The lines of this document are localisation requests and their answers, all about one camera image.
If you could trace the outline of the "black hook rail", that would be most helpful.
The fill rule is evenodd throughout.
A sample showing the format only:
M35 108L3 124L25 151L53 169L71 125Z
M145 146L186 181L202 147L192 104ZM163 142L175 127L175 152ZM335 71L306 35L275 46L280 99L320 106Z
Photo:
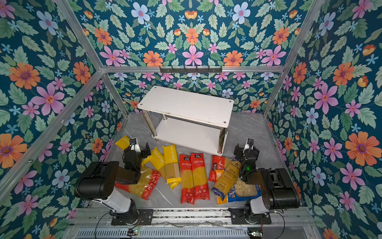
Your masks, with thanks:
M179 73L179 74L188 74L188 73L222 73L222 67L210 67L210 66L195 66L195 67L159 67L160 73Z

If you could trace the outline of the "amber blue spaghetti bag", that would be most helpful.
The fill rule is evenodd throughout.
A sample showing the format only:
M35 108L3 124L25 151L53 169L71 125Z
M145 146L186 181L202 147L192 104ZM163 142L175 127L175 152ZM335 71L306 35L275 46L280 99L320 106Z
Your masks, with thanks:
M228 163L211 191L221 200L224 200L239 177L241 162L234 160Z

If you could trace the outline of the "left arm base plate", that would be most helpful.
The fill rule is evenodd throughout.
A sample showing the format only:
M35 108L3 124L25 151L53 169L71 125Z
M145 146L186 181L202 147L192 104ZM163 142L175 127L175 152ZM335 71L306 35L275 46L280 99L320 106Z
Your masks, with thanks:
M116 213L110 211L113 226L147 226L151 225L154 210L152 209L133 209L126 213Z

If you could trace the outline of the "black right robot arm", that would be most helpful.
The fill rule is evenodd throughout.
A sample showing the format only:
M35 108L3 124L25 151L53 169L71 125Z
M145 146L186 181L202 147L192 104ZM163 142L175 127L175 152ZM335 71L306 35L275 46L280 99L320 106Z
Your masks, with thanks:
M256 165L259 154L251 138L247 139L244 147L237 145L234 150L235 158L241 163L239 179L261 191L259 197L245 204L246 218L249 220L251 216L299 208L300 198L287 170L259 168Z

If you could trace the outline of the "red macaroni bag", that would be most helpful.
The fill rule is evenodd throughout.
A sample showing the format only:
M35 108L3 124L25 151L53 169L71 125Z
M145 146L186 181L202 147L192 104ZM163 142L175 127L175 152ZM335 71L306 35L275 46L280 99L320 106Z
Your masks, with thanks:
M135 195L139 198L147 200L160 178L161 174L158 171L148 168L146 166L142 166L141 176L137 184L126 185L115 183L115 187L126 191L132 195Z

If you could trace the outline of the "aluminium front rail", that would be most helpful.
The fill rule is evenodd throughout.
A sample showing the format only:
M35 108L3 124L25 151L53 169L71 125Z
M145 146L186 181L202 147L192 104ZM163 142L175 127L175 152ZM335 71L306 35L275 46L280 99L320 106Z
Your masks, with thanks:
M273 211L246 219L242 208L154 208L141 209L134 226L222 226L222 227L314 227L307 207Z

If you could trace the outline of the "yellow Pastatime spaghetti bag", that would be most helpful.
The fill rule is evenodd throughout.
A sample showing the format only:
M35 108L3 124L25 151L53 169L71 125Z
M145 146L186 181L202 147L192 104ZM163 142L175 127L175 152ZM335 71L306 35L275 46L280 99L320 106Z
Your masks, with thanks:
M163 153L166 182L167 185L170 186L171 190L173 190L181 183L181 173L176 146L174 144L163 146Z

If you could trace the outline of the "small red pasta bag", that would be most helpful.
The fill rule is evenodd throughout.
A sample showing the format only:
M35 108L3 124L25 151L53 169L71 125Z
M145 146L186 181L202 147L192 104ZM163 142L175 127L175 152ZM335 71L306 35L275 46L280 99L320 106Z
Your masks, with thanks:
M221 175L226 168L226 158L222 156L212 156L209 181L216 182L218 175Z

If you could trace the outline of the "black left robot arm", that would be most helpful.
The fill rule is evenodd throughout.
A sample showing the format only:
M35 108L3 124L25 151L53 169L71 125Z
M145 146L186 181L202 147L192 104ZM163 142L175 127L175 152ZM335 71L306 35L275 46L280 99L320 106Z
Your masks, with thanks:
M131 139L130 146L123 150L124 166L121 167L119 161L91 163L76 183L75 196L108 207L116 219L135 223L139 215L135 202L115 188L115 184L136 185L141 177L142 160L150 155L148 143L141 148L135 138Z

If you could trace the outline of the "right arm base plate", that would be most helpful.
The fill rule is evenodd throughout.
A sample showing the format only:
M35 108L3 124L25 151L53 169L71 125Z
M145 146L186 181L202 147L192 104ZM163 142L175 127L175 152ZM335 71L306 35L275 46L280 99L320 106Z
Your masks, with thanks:
M250 209L228 208L231 213L231 222L233 225L270 225L271 216L268 213L254 214Z

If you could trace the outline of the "white two-tier shelf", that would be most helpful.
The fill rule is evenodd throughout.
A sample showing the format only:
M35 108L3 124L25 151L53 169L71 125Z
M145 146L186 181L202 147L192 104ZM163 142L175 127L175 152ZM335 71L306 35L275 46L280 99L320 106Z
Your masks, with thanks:
M138 103L152 136L221 156L234 101L154 86Z

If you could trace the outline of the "red spaghetti bag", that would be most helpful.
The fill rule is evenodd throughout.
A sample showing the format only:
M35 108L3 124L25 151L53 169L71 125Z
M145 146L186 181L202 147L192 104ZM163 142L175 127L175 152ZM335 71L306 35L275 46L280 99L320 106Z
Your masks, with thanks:
M192 153L191 165L194 179L195 199L210 200L204 155L202 153Z
M195 204L195 185L191 158L187 155L180 154L180 171L181 171L181 204Z

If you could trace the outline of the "blue orange pasta bag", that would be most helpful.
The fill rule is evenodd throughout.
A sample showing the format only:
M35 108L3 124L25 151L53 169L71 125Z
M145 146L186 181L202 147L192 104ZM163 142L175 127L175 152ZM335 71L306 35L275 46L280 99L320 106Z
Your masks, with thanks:
M246 184L240 179L237 179L228 194L222 200L217 196L218 205L232 202L243 202L261 197L261 188L259 185Z

